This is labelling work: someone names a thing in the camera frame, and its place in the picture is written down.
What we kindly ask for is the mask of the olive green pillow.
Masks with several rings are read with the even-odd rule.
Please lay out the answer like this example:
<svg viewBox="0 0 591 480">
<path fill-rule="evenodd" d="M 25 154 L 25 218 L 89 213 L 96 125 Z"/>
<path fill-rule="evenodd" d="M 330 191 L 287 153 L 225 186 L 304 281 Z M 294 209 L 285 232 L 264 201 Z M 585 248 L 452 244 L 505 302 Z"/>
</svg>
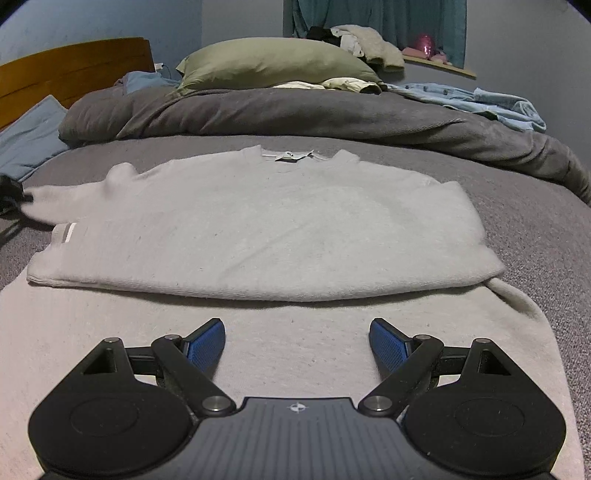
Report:
<svg viewBox="0 0 591 480">
<path fill-rule="evenodd" d="M 339 47 L 315 40 L 260 37 L 208 45 L 179 65 L 182 94 L 212 89 L 254 89 L 290 81 L 319 84 L 355 78 L 378 85 L 375 71 Z"/>
</svg>

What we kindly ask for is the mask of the light grey sweatshirt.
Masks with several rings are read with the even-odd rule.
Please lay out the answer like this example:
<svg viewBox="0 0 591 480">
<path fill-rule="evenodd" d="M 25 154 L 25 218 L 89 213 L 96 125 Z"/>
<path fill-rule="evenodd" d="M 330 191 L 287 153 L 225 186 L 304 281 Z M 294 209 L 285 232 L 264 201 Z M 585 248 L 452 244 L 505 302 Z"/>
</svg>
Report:
<svg viewBox="0 0 591 480">
<path fill-rule="evenodd" d="M 378 379 L 375 317 L 451 344 L 494 339 L 557 404 L 555 466 L 583 475 L 550 324 L 486 243 L 463 188 L 348 151 L 281 161 L 259 146 L 94 183 L 30 189 L 24 214 L 52 226 L 1 293 L 1 475 L 40 471 L 33 409 L 100 340 L 146 344 L 212 317 L 228 331 L 216 380 L 235 398 L 349 396 Z"/>
</svg>

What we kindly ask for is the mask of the blue pillow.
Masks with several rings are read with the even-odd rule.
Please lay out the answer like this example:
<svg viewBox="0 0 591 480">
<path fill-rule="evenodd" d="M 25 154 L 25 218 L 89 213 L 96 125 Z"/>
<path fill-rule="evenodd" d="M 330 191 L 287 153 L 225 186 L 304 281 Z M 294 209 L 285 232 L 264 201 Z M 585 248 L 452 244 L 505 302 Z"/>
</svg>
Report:
<svg viewBox="0 0 591 480">
<path fill-rule="evenodd" d="M 58 134 L 66 113 L 67 109 L 48 95 L 2 131 L 1 174 L 23 181 L 45 162 L 67 151 L 69 147 Z"/>
</svg>

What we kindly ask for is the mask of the beige clothes pile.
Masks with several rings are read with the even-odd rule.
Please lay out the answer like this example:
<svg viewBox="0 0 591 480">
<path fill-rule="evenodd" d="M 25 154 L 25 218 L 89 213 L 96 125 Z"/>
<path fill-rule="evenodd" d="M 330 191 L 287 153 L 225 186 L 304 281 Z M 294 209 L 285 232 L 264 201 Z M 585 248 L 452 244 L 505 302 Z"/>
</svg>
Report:
<svg viewBox="0 0 591 480">
<path fill-rule="evenodd" d="M 386 72 L 405 68 L 402 51 L 370 27 L 339 25 L 331 28 L 311 27 L 305 38 L 338 46 L 370 65 L 377 65 Z"/>
</svg>

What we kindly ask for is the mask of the teal curtain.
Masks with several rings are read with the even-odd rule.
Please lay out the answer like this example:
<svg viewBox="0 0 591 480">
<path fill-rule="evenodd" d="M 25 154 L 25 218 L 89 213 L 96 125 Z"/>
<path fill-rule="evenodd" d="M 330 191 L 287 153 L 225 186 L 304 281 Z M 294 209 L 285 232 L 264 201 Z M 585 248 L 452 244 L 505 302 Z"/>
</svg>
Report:
<svg viewBox="0 0 591 480">
<path fill-rule="evenodd" d="M 312 27 L 370 27 L 399 49 L 412 47 L 422 35 L 434 41 L 451 63 L 465 66 L 467 2 L 464 0 L 318 0 L 294 1 L 290 7 L 294 36 Z"/>
</svg>

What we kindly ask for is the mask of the wooden headboard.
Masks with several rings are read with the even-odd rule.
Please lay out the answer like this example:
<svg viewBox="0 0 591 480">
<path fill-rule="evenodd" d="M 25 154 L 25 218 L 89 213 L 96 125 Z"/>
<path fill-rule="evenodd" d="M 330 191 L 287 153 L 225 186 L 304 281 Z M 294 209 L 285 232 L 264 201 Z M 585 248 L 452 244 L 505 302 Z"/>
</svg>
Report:
<svg viewBox="0 0 591 480">
<path fill-rule="evenodd" d="M 1 127 L 49 95 L 68 108 L 130 71 L 153 70 L 151 46 L 142 37 L 71 44 L 8 62 L 1 66 Z"/>
</svg>

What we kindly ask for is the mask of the cream yellow garment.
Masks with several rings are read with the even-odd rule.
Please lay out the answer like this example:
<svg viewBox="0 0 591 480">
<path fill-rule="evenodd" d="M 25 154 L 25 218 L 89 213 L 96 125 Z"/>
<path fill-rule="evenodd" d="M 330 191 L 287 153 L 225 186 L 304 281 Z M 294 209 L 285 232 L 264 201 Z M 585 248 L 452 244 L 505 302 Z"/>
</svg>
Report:
<svg viewBox="0 0 591 480">
<path fill-rule="evenodd" d="M 378 83 L 353 77 L 335 77 L 322 83 L 308 83 L 300 80 L 274 85 L 276 89 L 334 90 L 360 94 L 380 95 L 382 88 Z"/>
</svg>

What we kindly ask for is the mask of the light blue garment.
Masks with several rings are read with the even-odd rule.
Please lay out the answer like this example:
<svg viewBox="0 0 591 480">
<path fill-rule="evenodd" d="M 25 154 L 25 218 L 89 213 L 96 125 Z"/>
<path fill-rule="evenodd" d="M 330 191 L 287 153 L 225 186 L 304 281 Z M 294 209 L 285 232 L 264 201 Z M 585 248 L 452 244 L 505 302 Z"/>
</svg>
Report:
<svg viewBox="0 0 591 480">
<path fill-rule="evenodd" d="M 469 91 L 438 83 L 389 84 L 388 89 L 408 99 L 481 115 L 512 130 L 538 133 L 547 131 L 546 122 L 533 103 L 517 95 L 481 88 Z"/>
</svg>

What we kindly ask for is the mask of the dark grey duvet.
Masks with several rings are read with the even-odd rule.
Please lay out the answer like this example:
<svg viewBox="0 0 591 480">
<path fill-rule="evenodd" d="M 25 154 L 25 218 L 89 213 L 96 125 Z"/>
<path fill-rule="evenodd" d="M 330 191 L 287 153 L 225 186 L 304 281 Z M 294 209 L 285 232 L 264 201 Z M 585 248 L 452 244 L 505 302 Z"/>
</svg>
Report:
<svg viewBox="0 0 591 480">
<path fill-rule="evenodd" d="M 557 183 L 590 201 L 590 171 L 562 142 L 472 113 L 407 99 L 330 90 L 262 88 L 182 95 L 151 87 L 91 92 L 67 111 L 70 146 L 193 136 L 304 136 L 418 147 Z"/>
</svg>

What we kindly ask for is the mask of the wooden window sill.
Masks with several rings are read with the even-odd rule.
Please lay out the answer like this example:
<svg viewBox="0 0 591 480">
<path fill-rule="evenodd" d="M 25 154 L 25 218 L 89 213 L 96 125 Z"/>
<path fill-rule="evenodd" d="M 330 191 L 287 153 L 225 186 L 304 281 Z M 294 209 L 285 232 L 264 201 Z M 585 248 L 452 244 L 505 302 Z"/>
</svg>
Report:
<svg viewBox="0 0 591 480">
<path fill-rule="evenodd" d="M 453 74 L 460 75 L 462 77 L 469 78 L 472 80 L 477 79 L 477 75 L 474 72 L 467 70 L 467 69 L 458 68 L 453 65 L 440 63 L 440 62 L 433 62 L 432 60 L 429 60 L 429 59 L 423 59 L 423 58 L 412 57 L 412 56 L 407 56 L 407 55 L 404 55 L 403 59 L 406 63 L 417 64 L 417 65 L 422 65 L 422 66 L 429 67 L 429 68 L 442 70 L 447 73 L 453 73 Z"/>
</svg>

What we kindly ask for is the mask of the grey bed sheet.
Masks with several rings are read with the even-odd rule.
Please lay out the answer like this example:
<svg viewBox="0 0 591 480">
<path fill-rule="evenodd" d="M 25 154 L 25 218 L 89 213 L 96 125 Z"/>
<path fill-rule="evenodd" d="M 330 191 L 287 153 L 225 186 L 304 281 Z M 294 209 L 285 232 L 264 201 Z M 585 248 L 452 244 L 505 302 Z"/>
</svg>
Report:
<svg viewBox="0 0 591 480">
<path fill-rule="evenodd" d="M 411 334 L 449 344 L 493 338 L 563 409 L 569 433 L 555 471 L 590 475 L 590 210 L 567 189 L 519 173 L 435 152 L 304 137 L 188 137 L 115 141 L 54 158 L 29 186 L 99 181 L 127 162 L 145 171 L 171 159 L 260 146 L 341 150 L 366 161 L 462 185 L 478 210 L 504 279 L 543 316 L 520 317 L 486 288 L 320 306 L 204 303 L 181 297 L 53 289 L 31 285 L 26 266 L 50 241 L 27 226 L 1 249 L 1 475 L 35 479 L 41 470 L 27 438 L 35 406 L 105 337 L 145 345 L 186 334 L 211 317 L 228 328 L 215 381 L 232 397 L 361 398 L 376 383 L 370 321 L 384 317 Z"/>
</svg>

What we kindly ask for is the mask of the pink object on sill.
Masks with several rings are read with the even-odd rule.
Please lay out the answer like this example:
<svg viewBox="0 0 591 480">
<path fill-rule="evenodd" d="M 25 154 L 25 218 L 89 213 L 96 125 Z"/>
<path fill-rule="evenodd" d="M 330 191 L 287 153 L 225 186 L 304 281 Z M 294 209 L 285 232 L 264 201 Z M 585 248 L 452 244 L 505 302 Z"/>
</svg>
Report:
<svg viewBox="0 0 591 480">
<path fill-rule="evenodd" d="M 427 35 L 419 35 L 416 41 L 402 50 L 404 56 L 427 60 L 439 64 L 448 64 L 447 55 L 436 47 L 434 39 Z"/>
</svg>

